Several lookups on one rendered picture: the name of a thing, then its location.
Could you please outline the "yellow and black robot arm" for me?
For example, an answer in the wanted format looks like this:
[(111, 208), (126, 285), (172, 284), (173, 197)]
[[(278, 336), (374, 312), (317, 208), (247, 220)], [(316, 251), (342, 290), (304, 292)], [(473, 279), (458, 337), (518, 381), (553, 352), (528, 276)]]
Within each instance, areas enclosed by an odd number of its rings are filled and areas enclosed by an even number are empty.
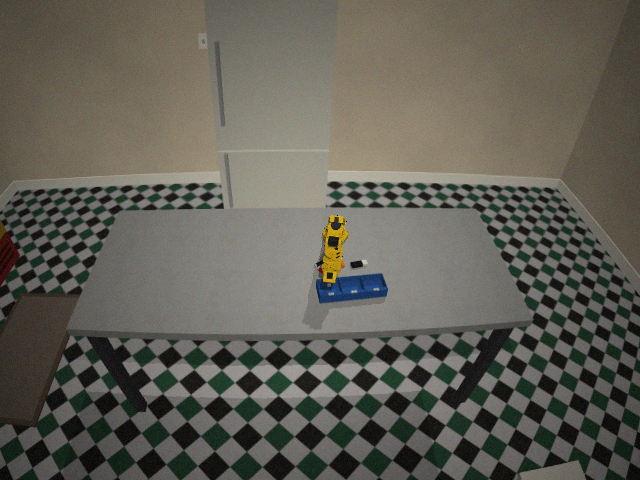
[[(322, 237), (325, 239), (324, 252), (326, 256), (328, 256), (330, 259), (335, 260), (336, 262), (342, 261), (343, 247), (341, 243), (344, 243), (349, 235), (349, 233), (345, 230), (345, 227), (344, 227), (344, 225), (346, 224), (345, 223), (346, 220), (345, 218), (344, 219), (343, 218), (344, 218), (343, 216), (331, 215), (329, 217), (328, 226), (325, 227), (325, 230), (322, 233)], [(335, 247), (330, 247), (330, 246), (335, 246)]]

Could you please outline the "blue open bin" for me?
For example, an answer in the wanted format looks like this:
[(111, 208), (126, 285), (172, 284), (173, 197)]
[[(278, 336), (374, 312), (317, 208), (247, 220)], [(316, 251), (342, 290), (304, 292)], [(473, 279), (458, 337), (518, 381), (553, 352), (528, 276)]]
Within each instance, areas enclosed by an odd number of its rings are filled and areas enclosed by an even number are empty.
[(318, 279), (316, 288), (319, 303), (386, 297), (388, 292), (382, 273), (337, 277), (331, 287), (323, 279)]

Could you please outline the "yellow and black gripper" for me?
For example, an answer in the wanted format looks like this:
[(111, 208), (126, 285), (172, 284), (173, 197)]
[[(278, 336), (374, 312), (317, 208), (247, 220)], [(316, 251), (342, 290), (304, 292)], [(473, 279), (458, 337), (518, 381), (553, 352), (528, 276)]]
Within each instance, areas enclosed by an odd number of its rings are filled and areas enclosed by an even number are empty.
[(335, 283), (335, 279), (341, 271), (341, 262), (330, 259), (328, 256), (323, 256), (322, 271), (323, 282)]

